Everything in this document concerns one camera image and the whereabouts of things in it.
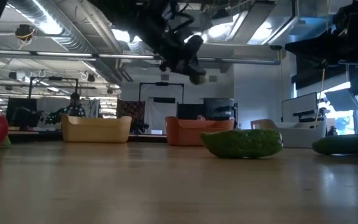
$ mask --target ceiling duct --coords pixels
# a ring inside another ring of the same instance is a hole
[[[45,34],[57,35],[52,39],[69,52],[97,53],[52,0],[9,0],[9,4]],[[111,69],[100,58],[84,63],[94,72],[97,71],[107,82],[121,83],[122,77],[117,71]]]
[[[275,2],[256,1],[233,37],[233,41],[248,43],[254,37],[254,34],[257,33],[259,28],[264,26],[266,18],[273,11],[274,7]]]

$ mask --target window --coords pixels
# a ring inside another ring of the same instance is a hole
[[[327,90],[324,90],[321,94],[321,103],[319,103],[319,108],[326,108],[329,112],[326,114],[327,116],[327,126],[328,128],[332,125],[335,125],[336,131],[339,135],[342,134],[354,134],[354,111],[335,111],[331,102],[329,102],[326,98],[325,93],[329,91],[343,90],[346,88],[350,88],[351,83],[345,82],[338,86],[334,86]],[[320,93],[317,93],[317,99],[320,99]]]

